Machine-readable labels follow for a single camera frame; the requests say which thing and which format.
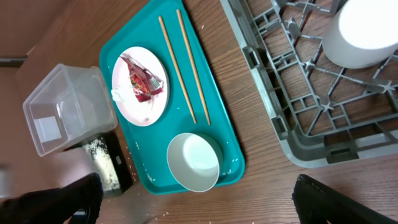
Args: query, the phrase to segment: white bowl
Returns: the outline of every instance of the white bowl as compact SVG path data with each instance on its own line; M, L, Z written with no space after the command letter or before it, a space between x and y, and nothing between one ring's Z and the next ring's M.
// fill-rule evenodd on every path
M193 192L214 187L222 158L217 142L204 134L179 134L167 148L167 164L174 179Z

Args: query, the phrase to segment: pair of chopsticks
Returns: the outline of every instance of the pair of chopsticks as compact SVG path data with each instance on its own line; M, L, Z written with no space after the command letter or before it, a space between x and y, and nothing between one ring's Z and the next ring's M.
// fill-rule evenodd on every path
M193 60L191 46L189 44L189 40L188 40L188 37L187 37L187 33L185 31L185 26L184 26L184 23L183 23L183 20L182 20L182 16L181 16L181 11L179 9L177 9L177 16L178 16L178 21L180 22L180 28L181 28L181 32L182 32L182 35L183 35L183 38L184 38L184 41L185 41L185 47L187 48L189 60L191 61L191 67L192 67L192 70L193 70L193 75L195 76L195 81L197 83L197 88L198 88L198 91L199 91L201 104L203 106L203 109L205 110L207 123L210 125L211 124L210 123L210 117L209 117L209 113L207 111L207 105L206 105L206 101L205 101L205 96L203 95L203 90L201 89L197 68L196 68L196 65L195 65L195 61ZM173 60L175 71L177 72L178 80L180 81L180 85L181 85L181 88L182 88L182 91L183 91L183 94L184 94L184 97L185 97L185 101L187 102L187 105L188 105L189 110L191 112L193 122L196 124L197 123L197 119L195 117L195 114L193 113L191 101L189 99L189 96L188 96L188 93L187 93L187 89L185 88L185 84L184 84L184 81L182 79L182 76L181 76L181 73L180 73L180 69L179 69L178 64L177 64L177 60L175 59L174 51L173 51L172 45L170 43L169 36L167 35L166 28L165 28L164 23L163 23L163 18L161 16L159 16L159 22L160 22L160 26L162 27L162 30L163 30L164 39L166 40L167 47L169 48L169 52L170 52L170 55L171 55L172 60Z

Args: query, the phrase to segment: transparent plastic bin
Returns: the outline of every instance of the transparent plastic bin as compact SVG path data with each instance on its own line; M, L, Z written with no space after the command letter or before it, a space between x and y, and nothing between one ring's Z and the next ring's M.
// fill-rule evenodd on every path
M98 67L58 64L25 100L23 108L39 156L118 125Z

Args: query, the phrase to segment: plate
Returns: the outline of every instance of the plate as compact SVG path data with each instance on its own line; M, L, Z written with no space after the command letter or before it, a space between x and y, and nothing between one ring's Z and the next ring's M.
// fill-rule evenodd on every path
M137 126L148 126L155 123L167 106L169 99L169 78L160 60L143 47L131 47L122 55L128 55L138 61L157 78L163 81L163 91L151 100L138 102L130 82L127 63L118 57L112 73L112 89L123 89L124 101L115 101L121 114L130 123Z

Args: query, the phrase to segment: blue serving tray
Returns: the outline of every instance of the blue serving tray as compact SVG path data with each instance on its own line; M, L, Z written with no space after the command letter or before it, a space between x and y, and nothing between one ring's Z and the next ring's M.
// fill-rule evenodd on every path
M178 23L177 9L181 10L193 58L197 65L210 115L210 126L207 124L201 105L188 52ZM197 118L197 124L193 123L178 82L177 73L159 24L159 16L163 17L169 34ZM244 158L182 0L153 0L149 2L104 45L99 56L99 65L109 92L112 88L112 71L116 59L124 50L134 46L144 47L154 53L163 63L170 82L170 97L167 107L159 120L148 127L138 127L128 122L114 104L137 173L145 188L151 193L159 195L186 191L173 178L166 160L169 142L180 133L203 133L213 137L223 150L224 157L216 186L237 182L244 173Z

